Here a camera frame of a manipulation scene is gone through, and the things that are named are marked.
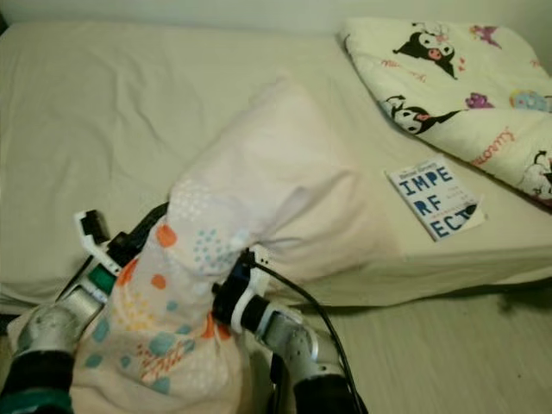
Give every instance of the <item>black cable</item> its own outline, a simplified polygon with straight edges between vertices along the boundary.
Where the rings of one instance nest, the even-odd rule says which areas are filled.
[[[72,284],[75,282],[75,280],[77,280],[80,277],[80,275],[83,274],[83,272],[86,270],[86,268],[92,263],[92,259],[93,259],[93,257],[91,255],[88,256],[88,258],[85,260],[85,262],[82,264],[82,266],[73,275],[71,280],[69,280],[69,282],[66,284],[66,287],[63,288],[63,291],[61,291],[61,293],[55,299],[56,302],[58,300],[60,300],[60,298],[69,290],[69,288],[72,286]]]
[[[265,267],[257,262],[250,263],[252,267],[257,267],[260,270],[262,270],[265,273],[268,273],[273,278],[278,280],[279,282],[283,283],[284,285],[292,288],[295,292],[299,293],[301,296],[303,296],[305,299],[309,301],[309,303],[314,307],[314,309],[318,312],[320,317],[324,320],[324,323],[326,324],[326,327],[329,330],[329,333],[332,336],[332,339],[336,343],[337,347],[337,353],[342,359],[343,363],[343,369],[345,370],[345,376],[347,377],[347,382],[349,387],[351,388],[351,392],[353,393],[354,397],[354,404],[356,405],[356,409],[358,410],[359,414],[364,412],[362,409],[362,404],[359,399],[359,393],[356,391],[356,385],[354,383],[353,379],[353,373],[351,372],[351,366],[348,364],[347,356],[345,355],[345,350],[343,349],[343,345],[341,340],[339,339],[339,335],[336,332],[336,329],[334,328],[334,325],[329,320],[328,314],[326,313],[326,310],[318,303],[314,297],[311,296],[310,293],[308,293],[305,289],[303,289],[301,286],[295,285],[293,282],[291,282],[289,279],[285,278],[278,272],[275,272],[272,269],[269,269],[268,267]]]

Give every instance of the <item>bed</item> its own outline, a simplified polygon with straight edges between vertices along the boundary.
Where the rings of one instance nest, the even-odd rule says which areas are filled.
[[[375,177],[371,195],[397,246],[309,283],[322,303],[398,304],[552,277],[549,212],[452,158],[462,182],[483,196],[487,220],[431,240],[384,171],[436,150],[386,120],[334,35],[25,22],[0,38],[0,313],[51,300],[78,269],[85,253],[75,211],[101,210],[113,233],[132,229],[282,72],[309,91]],[[274,294],[298,301],[287,290]]]

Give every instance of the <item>wall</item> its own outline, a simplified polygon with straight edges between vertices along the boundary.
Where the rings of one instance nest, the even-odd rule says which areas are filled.
[[[92,18],[335,32],[347,16],[483,22],[517,30],[552,72],[551,0],[0,0],[8,22]]]

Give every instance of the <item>wooden floor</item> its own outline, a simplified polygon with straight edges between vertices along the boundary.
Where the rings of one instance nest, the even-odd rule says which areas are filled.
[[[552,413],[552,290],[332,311],[332,319],[371,414]],[[0,372],[8,360],[0,340]],[[267,364],[258,355],[254,364],[261,405]]]

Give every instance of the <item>book cover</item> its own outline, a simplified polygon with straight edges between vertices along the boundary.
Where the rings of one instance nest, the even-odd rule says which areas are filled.
[[[436,242],[485,221],[480,200],[455,176],[442,155],[387,177]]]

